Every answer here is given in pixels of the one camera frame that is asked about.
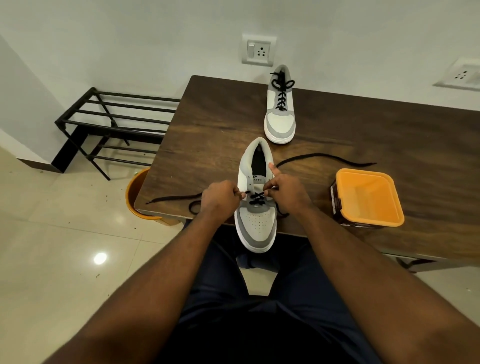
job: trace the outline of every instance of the bucket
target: bucket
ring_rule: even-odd
[[[343,226],[397,227],[405,217],[392,177],[368,170],[340,169],[330,186],[333,216]]]
[[[139,218],[143,218],[145,220],[155,220],[156,222],[159,222],[163,225],[176,225],[180,221],[175,220],[172,218],[163,218],[161,216],[151,216],[151,215],[144,215],[133,207],[133,204],[135,203],[135,200],[137,199],[138,193],[142,187],[142,184],[145,181],[145,177],[147,176],[148,171],[150,168],[145,168],[144,170],[141,170],[140,172],[137,173],[135,177],[132,178],[132,180],[129,182],[127,189],[125,191],[125,201],[127,203],[128,209],[136,216]]]

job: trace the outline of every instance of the blue jeans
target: blue jeans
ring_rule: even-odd
[[[270,270],[278,271],[268,297],[260,299],[248,294],[237,257],[243,257],[251,267],[271,267]],[[222,225],[218,229],[205,253],[179,324],[192,322],[199,315],[214,317],[239,308],[282,310],[338,341],[359,363],[381,363],[306,238],[277,234],[268,252],[255,254],[243,247],[234,227]]]

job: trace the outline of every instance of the partially laced shoe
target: partially laced shoe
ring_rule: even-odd
[[[295,134],[292,87],[287,66],[280,65],[272,73],[267,90],[267,112],[264,120],[266,137],[273,143],[285,144]]]
[[[254,253],[270,249],[276,236],[275,202],[263,192],[265,182],[273,178],[269,163],[272,152],[261,137],[250,143],[240,160],[237,185],[246,197],[235,211],[235,227],[243,245]]]

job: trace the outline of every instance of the white wall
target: white wall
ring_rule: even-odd
[[[181,96],[192,74],[266,83],[242,32],[278,36],[296,87],[480,110],[480,94],[433,87],[480,58],[473,0],[16,0],[0,34],[66,108],[87,88]]]
[[[66,141],[54,121],[63,107],[0,37],[0,146],[50,163]]]

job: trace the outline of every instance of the white switch plate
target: white switch plate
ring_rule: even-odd
[[[480,91],[480,60],[459,58],[434,86]]]
[[[276,36],[257,36],[252,34],[242,34],[242,63],[272,67],[275,50]]]

